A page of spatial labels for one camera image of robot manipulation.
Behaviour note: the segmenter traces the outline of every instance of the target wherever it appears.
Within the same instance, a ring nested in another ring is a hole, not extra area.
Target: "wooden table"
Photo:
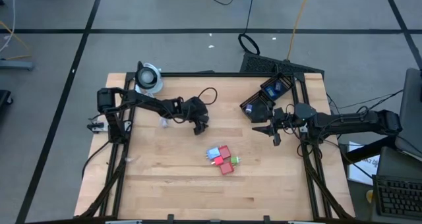
[[[329,113],[321,75],[306,74],[305,78],[311,105]],[[125,74],[109,74],[107,87],[123,87],[124,79]],[[252,125],[239,108],[265,80],[164,78],[165,86],[156,95],[159,99],[188,99],[206,87],[217,89],[216,103],[208,106],[209,128],[199,136],[193,134],[191,123],[178,125],[172,121],[169,128],[161,128],[156,113],[136,109],[119,219],[167,219],[172,213],[175,219],[262,220],[263,215],[269,215],[271,220],[311,220],[303,159],[296,153],[298,139],[281,131],[282,143],[274,147],[271,137],[251,130],[262,125]],[[213,98],[212,90],[201,96],[204,102]],[[276,107],[286,108],[292,101],[288,92],[276,101]],[[337,142],[335,136],[329,140]],[[90,154],[106,141],[106,133],[95,134]],[[235,172],[226,176],[205,158],[207,149],[220,145],[228,145],[231,153],[242,159]],[[320,148],[328,189],[354,215],[339,149],[329,143]],[[86,168],[75,215],[85,211],[104,186],[110,152],[111,146]],[[315,187],[323,216],[320,192]]]

